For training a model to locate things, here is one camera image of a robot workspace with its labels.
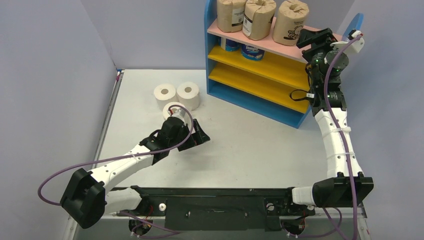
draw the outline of wall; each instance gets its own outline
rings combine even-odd
[[[0,72],[0,239],[61,239],[68,215],[37,188],[93,159],[114,65],[79,0],[2,0]],[[59,201],[69,177],[45,196]]]
[[[365,46],[342,86],[358,161],[375,181],[364,204],[376,240],[423,239],[423,9],[420,0],[356,0],[340,27],[364,13]]]
[[[206,1],[81,0],[114,63],[126,69],[204,69]],[[336,31],[354,0],[304,2],[308,25]]]

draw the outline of tabletop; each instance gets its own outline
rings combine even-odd
[[[287,188],[327,178],[324,143],[311,114],[295,129],[210,96],[205,70],[125,70],[100,159],[123,155],[160,129],[164,118],[155,87],[184,82],[199,86],[201,103],[191,113],[211,141],[172,150],[118,187]]]

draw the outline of colorful shelf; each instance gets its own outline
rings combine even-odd
[[[305,29],[317,31],[312,27]],[[262,40],[248,39],[239,32],[222,32],[217,26],[217,1],[207,0],[204,11],[207,93],[278,122],[299,128],[310,107],[307,101],[293,101],[293,90],[309,90],[302,50],[274,42],[272,30]],[[244,58],[240,51],[226,52],[218,46],[224,37],[265,50],[261,61]],[[304,97],[298,91],[293,97]]]

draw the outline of blue shelf base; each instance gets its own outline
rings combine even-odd
[[[208,81],[209,95],[297,129],[308,114],[308,112],[292,110],[212,79]]]

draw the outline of pink shelf board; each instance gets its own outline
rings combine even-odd
[[[270,52],[270,53],[277,54],[286,58],[290,58],[299,62],[306,63],[306,61],[302,57],[302,50],[307,50],[310,48],[310,46],[306,46],[304,48],[299,49],[296,45],[286,46],[286,45],[275,42],[272,37],[275,22],[276,22],[276,18],[274,18],[274,21],[272,21],[271,32],[269,33],[269,35],[265,37],[264,39],[258,40],[258,41],[247,38],[242,31],[238,31],[238,32],[221,31],[218,28],[216,19],[212,23],[212,25],[210,25],[210,27],[207,29],[207,33],[213,34],[219,37],[223,37],[226,39],[230,39],[245,45],[254,46],[258,49],[265,50],[266,52]],[[305,26],[304,28],[307,30],[312,30],[312,31],[319,30],[309,26]],[[334,34],[334,36],[338,40],[342,39],[342,36],[340,35]]]

